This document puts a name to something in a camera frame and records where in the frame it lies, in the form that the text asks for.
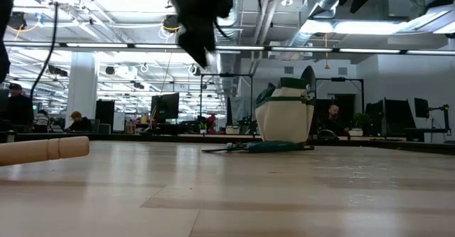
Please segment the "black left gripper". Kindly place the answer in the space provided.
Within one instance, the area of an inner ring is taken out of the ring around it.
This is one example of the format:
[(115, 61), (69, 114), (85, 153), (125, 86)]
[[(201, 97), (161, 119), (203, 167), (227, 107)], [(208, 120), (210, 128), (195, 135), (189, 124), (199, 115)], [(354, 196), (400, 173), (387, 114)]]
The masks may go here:
[(213, 27), (225, 35), (218, 18), (226, 19), (232, 8), (233, 0), (171, 0), (176, 9), (177, 19), (183, 26), (179, 31), (178, 45), (202, 68), (208, 66), (207, 52), (215, 50), (213, 33), (194, 33), (213, 31)]

